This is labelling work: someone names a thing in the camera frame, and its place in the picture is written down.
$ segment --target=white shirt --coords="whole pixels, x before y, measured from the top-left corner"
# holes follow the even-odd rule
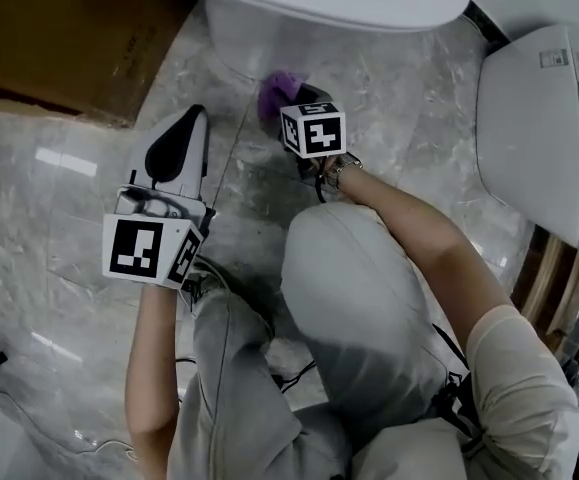
[[[355,480],[570,479],[579,409],[562,370],[510,306],[476,324],[467,341],[485,446],[463,456],[465,436],[441,419],[383,430],[356,455]]]

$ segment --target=forearm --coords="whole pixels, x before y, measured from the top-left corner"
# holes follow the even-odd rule
[[[486,312],[511,304],[471,242],[441,212],[355,166],[342,171],[339,188],[378,213],[427,280],[463,350]]]
[[[174,290],[143,287],[127,369],[127,427],[147,478],[161,477],[148,471],[166,468],[176,428],[176,299]]]

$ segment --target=person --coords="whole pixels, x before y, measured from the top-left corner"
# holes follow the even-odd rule
[[[295,217],[282,293],[328,403],[291,411],[261,351],[273,327],[215,265],[197,258],[198,371],[180,410],[177,294],[142,291],[126,417],[144,477],[571,478],[576,397],[470,241],[439,211],[381,182],[351,155],[330,158],[324,174],[351,203]],[[477,417],[466,430],[438,417],[433,402],[447,384],[444,342],[412,263],[471,371]]]

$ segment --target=toilet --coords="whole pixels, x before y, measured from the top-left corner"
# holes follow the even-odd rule
[[[579,250],[579,26],[541,28],[485,59],[476,150],[493,196]]]
[[[282,69],[308,73],[335,51],[340,29],[414,32],[459,16],[469,0],[203,0],[216,53],[262,79]]]

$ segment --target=gray pants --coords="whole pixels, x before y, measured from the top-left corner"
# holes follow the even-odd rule
[[[263,319],[238,296],[212,292],[197,306],[198,374],[169,478],[346,478],[353,454],[383,428],[427,414],[445,382],[442,348],[411,264],[375,212],[331,203],[298,215],[282,291],[329,403],[293,413],[261,352]]]

